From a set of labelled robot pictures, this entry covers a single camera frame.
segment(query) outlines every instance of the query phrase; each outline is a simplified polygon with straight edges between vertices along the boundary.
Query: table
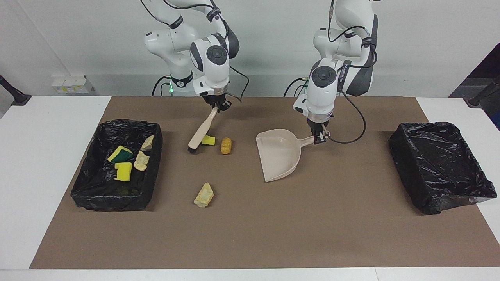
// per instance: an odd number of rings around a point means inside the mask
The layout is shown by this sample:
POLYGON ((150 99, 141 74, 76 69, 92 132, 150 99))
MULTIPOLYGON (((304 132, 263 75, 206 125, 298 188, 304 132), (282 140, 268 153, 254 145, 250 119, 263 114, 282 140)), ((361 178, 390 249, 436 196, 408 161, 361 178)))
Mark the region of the table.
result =
MULTIPOLYGON (((0 198, 2 280, 198 280, 203 277, 207 280, 382 281, 421 280, 430 276, 440 277, 440 280, 473 277, 496 280, 500 273, 498 267, 27 270, 109 100, 109 97, 34 96, 26 106, 12 107, 0 119, 0 155, 4 159, 0 162, 0 177, 4 179, 0 186, 3 194, 0 198), (39 149, 19 153, 16 148, 21 145, 39 149), (40 159, 45 161, 43 166, 37 164, 40 159), (20 174, 18 169, 29 173, 13 176, 20 174), (12 204, 20 198, 22 205, 12 204)), ((461 129, 488 179, 500 186, 500 174, 497 173, 500 132, 483 111, 468 108, 461 99, 417 100, 430 122, 448 121, 461 129)), ((490 200, 479 204, 479 209, 498 240, 500 218, 496 214, 500 202, 490 200)))

